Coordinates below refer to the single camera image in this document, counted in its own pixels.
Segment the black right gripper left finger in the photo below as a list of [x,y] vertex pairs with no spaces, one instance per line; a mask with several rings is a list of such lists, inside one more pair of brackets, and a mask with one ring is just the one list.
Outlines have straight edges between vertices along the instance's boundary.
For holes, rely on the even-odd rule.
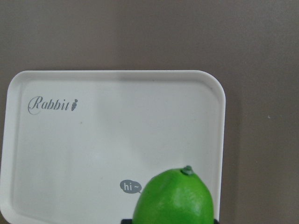
[[132,224],[132,219],[122,219],[120,224]]

